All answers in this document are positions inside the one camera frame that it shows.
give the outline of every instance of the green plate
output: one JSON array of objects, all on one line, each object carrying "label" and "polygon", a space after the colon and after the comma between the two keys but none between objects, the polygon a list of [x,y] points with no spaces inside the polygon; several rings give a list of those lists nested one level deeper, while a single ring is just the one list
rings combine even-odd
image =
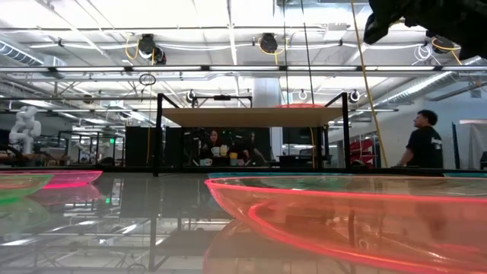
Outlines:
[{"label": "green plate", "polygon": [[43,188],[52,174],[0,175],[0,200],[18,199]]}]

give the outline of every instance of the duct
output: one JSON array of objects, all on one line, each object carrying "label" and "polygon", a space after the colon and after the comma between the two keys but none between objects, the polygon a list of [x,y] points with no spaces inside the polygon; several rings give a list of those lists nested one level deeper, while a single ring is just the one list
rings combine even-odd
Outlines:
[{"label": "duct", "polygon": [[[480,57],[474,57],[465,60],[464,65],[485,65],[487,60]],[[416,78],[406,84],[393,89],[374,104],[375,107],[381,107],[383,105],[393,103],[400,104],[408,101],[413,101],[419,97],[422,97],[430,92],[437,91],[444,88],[455,81],[460,81],[462,76],[453,72],[442,72],[436,75],[431,75],[427,78]]]},{"label": "duct", "polygon": [[453,97],[453,96],[457,96],[459,94],[462,94],[462,93],[465,93],[465,92],[468,92],[468,91],[473,91],[477,88],[481,88],[481,87],[485,87],[487,85],[487,82],[483,82],[483,83],[480,83],[480,84],[471,84],[471,85],[468,85],[464,88],[460,88],[460,89],[457,89],[456,91],[451,91],[447,94],[443,94],[443,95],[440,95],[438,97],[434,97],[434,98],[427,98],[426,100],[429,100],[429,101],[433,101],[433,102],[438,102],[439,100],[444,100],[444,99],[447,99],[447,98],[450,98],[450,97]]},{"label": "duct", "polygon": [[12,58],[25,65],[43,65],[44,61],[35,53],[30,53],[28,49],[23,49],[21,45],[2,37],[0,40],[0,54]]},{"label": "duct", "polygon": [[[31,53],[20,44],[5,37],[0,39],[0,54],[12,58],[13,60],[28,66],[66,66],[66,62],[55,56],[39,53]],[[65,73],[43,73],[43,75],[55,78],[63,78]]]}]

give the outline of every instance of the dark hair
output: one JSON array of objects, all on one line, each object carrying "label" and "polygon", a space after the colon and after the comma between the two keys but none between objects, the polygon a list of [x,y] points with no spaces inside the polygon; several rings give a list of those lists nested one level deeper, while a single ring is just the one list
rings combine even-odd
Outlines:
[{"label": "dark hair", "polygon": [[418,114],[421,114],[426,118],[432,126],[436,125],[436,122],[438,121],[438,115],[431,110],[421,110]]}]

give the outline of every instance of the ceiling light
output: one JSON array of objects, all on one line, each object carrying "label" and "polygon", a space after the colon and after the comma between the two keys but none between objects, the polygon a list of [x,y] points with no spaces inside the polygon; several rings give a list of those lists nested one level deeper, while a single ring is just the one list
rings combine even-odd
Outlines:
[{"label": "ceiling light", "polygon": [[104,123],[108,123],[107,121],[105,120],[102,120],[102,119],[84,119],[86,120],[87,122],[90,122],[90,123],[97,123],[97,124],[104,124]]},{"label": "ceiling light", "polygon": [[45,107],[45,108],[55,107],[53,104],[41,100],[20,100],[20,102],[24,104],[36,106],[36,107]]},{"label": "ceiling light", "polygon": [[147,65],[147,66],[137,66],[132,68],[135,72],[180,72],[180,71],[198,71],[201,70],[200,66],[159,66],[159,65]]},{"label": "ceiling light", "polygon": [[269,71],[279,70],[278,65],[212,65],[210,66],[212,71]]},{"label": "ceiling light", "polygon": [[63,115],[64,117],[68,117],[68,118],[72,118],[72,119],[77,119],[77,117],[76,117],[76,116],[71,115],[71,114],[69,114],[69,113],[59,113],[59,114]]},{"label": "ceiling light", "polygon": [[304,89],[301,89],[301,92],[299,93],[299,99],[304,100],[307,98],[306,92],[304,92]]},{"label": "ceiling light", "polygon": [[366,71],[432,71],[433,65],[380,65],[380,66],[366,66]]},{"label": "ceiling light", "polygon": [[123,72],[123,67],[58,67],[58,72]]},{"label": "ceiling light", "polygon": [[128,64],[130,64],[130,65],[134,65],[132,62],[130,62],[130,61],[129,61],[129,60],[127,60],[127,59],[122,60],[122,62],[126,62],[126,63],[128,63]]},{"label": "ceiling light", "polygon": [[0,68],[0,72],[49,72],[48,68],[34,68],[34,67],[13,67],[13,68]]},{"label": "ceiling light", "polygon": [[76,109],[72,109],[72,110],[53,110],[53,112],[90,112],[90,110],[76,110]]},{"label": "ceiling light", "polygon": [[[372,110],[351,110],[351,111],[360,111],[360,112],[372,112]],[[387,109],[375,109],[375,112],[396,112],[399,111],[398,109],[392,109],[392,110],[387,110]]]},{"label": "ceiling light", "polygon": [[484,65],[449,65],[444,66],[444,71],[485,71],[487,70],[487,66]]},{"label": "ceiling light", "polygon": [[290,65],[290,71],[355,71],[357,67],[354,65],[319,65],[319,66],[305,66],[305,65]]}]

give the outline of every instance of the wooden shelf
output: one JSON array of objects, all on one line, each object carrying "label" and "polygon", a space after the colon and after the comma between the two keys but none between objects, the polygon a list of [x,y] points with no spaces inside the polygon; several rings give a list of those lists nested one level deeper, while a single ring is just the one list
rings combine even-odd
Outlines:
[{"label": "wooden shelf", "polygon": [[170,108],[162,115],[182,127],[316,127],[339,118],[333,108]]}]

